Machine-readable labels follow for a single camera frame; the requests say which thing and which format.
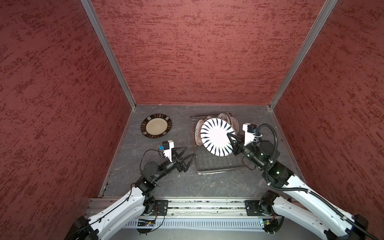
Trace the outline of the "strawberry pattern white plate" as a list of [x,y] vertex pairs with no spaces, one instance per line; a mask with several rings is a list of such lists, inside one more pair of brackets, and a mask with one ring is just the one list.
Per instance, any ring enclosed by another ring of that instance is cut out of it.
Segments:
[[227,123],[232,125],[232,119],[231,119],[231,116],[229,114],[221,113],[221,114],[218,115],[218,118],[223,120],[223,121],[226,121]]

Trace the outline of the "aluminium front rail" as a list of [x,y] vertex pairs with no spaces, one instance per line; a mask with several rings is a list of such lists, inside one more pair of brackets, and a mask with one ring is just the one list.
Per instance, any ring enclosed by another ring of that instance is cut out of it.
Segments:
[[[92,199],[85,218],[89,218],[108,208],[118,199]],[[264,232],[263,219],[278,219],[281,224],[289,220],[278,215],[247,216],[245,200],[242,199],[162,199],[169,200],[165,216],[141,215],[127,222],[123,228],[136,229],[139,219],[157,221],[155,228],[190,230],[236,230]]]

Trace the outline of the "red rimmed white plate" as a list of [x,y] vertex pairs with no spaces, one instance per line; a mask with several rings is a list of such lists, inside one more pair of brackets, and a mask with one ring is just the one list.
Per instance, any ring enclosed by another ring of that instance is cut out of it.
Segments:
[[231,118],[231,121],[232,121],[232,126],[236,132],[236,134],[239,133],[239,122],[237,120],[237,118],[235,116],[233,116],[232,114],[230,114],[230,118]]

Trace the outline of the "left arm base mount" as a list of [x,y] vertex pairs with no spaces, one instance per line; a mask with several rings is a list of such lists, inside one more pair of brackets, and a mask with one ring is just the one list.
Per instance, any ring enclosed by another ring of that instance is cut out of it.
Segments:
[[156,199],[155,197],[150,197],[144,201],[144,216],[156,216],[159,213],[167,215],[169,206],[169,200]]

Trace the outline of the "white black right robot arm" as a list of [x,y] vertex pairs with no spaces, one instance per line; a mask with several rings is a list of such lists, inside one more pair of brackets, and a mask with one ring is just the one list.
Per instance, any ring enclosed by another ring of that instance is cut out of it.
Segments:
[[243,155],[261,170],[271,188],[259,202],[261,213],[290,219],[322,240],[377,239],[368,232],[366,218],[332,204],[277,161],[276,134],[273,143],[260,140],[257,132],[244,137],[228,133],[227,138],[233,153]]

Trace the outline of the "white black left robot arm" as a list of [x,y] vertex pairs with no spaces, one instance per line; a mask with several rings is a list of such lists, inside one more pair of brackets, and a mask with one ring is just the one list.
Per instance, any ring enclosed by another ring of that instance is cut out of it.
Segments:
[[196,158],[184,155],[187,147],[164,150],[165,161],[158,164],[147,162],[141,169],[140,178],[131,184],[131,190],[101,212],[85,218],[79,217],[72,224],[66,240],[109,240],[125,224],[143,214],[148,215],[155,206],[154,190],[158,181],[174,170],[187,172]]

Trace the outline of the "aluminium corner post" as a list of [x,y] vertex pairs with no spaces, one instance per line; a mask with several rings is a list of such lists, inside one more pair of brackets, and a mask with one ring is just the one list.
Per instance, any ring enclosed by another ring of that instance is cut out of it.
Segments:
[[119,66],[118,60],[113,52],[113,49],[108,41],[107,35],[102,27],[102,24],[97,16],[96,10],[92,4],[92,1],[90,0],[81,0],[82,6],[93,26],[93,29],[104,49],[104,52],[110,62],[110,65],[112,66],[114,73],[124,91],[124,94],[132,108],[132,110],[135,110],[137,108],[137,103],[133,97],[133,94],[128,86],[128,83],[126,81],[126,78],[123,74],[123,71],[121,67]]
[[324,2],[324,5],[322,6],[311,29],[309,30],[298,54],[296,55],[293,63],[291,64],[291,67],[287,71],[287,74],[285,75],[280,87],[278,88],[275,96],[273,97],[271,103],[269,104],[269,109],[271,111],[273,111],[277,106],[280,98],[283,96],[286,88],[288,87],[289,83],[293,79],[296,71],[300,67],[302,61],[304,60],[311,46],[315,42],[318,34],[320,33],[321,29],[323,28],[324,24],[326,23],[327,19],[329,18],[330,14],[332,13],[337,3],[338,3],[338,0],[326,0]]

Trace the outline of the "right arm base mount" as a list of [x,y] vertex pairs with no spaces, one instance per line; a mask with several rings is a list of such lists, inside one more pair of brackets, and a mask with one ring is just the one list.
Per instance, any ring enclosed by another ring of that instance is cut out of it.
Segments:
[[279,194],[273,191],[267,191],[260,200],[245,200],[245,209],[247,216],[274,216],[276,213],[273,210],[274,201],[280,197]]

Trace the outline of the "red patterned white plate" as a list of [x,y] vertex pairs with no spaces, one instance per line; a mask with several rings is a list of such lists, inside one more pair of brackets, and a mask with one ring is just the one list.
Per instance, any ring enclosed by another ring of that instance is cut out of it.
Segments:
[[204,122],[205,122],[205,120],[199,119],[197,124],[196,124],[196,127],[195,127],[195,144],[197,147],[200,147],[203,144],[202,139],[201,139],[201,129],[202,129]]

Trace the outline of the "aluminium right corner post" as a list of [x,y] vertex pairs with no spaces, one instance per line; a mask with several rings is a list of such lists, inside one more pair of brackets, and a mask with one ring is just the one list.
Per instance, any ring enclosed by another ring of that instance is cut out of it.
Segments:
[[300,67],[302,61],[304,60],[311,46],[315,42],[318,34],[320,33],[321,29],[323,28],[324,24],[326,23],[327,19],[329,18],[330,14],[332,13],[337,3],[338,3],[338,0],[326,0],[324,2],[324,5],[322,6],[311,29],[309,30],[298,54],[296,55],[293,63],[291,64],[291,67],[287,71],[287,74],[285,75],[280,87],[278,88],[275,96],[273,97],[271,103],[269,104],[269,109],[271,111],[273,111],[277,106],[280,98],[283,96],[286,88],[288,87],[289,83],[293,79],[296,71]]

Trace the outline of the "black white sunburst plate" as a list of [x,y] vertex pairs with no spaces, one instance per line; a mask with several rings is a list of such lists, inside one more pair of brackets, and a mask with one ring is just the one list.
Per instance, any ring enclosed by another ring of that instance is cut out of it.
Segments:
[[236,134],[234,128],[219,118],[211,118],[204,122],[201,129],[203,146],[217,157],[226,157],[233,153],[227,133]]

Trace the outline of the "left green circuit board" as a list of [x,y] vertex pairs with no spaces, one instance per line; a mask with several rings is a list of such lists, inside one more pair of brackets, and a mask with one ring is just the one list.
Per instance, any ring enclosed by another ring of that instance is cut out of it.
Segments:
[[155,219],[139,219],[137,222],[136,230],[139,232],[140,235],[147,235],[149,232],[155,229],[156,223],[157,221]]

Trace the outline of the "aluminium left corner post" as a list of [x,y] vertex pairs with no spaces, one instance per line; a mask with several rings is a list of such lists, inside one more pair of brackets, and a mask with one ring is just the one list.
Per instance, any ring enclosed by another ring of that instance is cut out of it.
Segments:
[[135,110],[137,108],[137,103],[133,97],[133,94],[128,86],[128,83],[126,81],[126,78],[123,74],[123,71],[121,67],[119,66],[118,60],[113,52],[113,49],[108,41],[107,35],[102,27],[102,24],[97,16],[96,10],[92,4],[92,1],[90,0],[81,0],[82,6],[93,26],[93,29],[104,49],[104,52],[110,62],[110,65],[112,66],[114,73],[124,91],[124,94],[132,108],[132,110]]

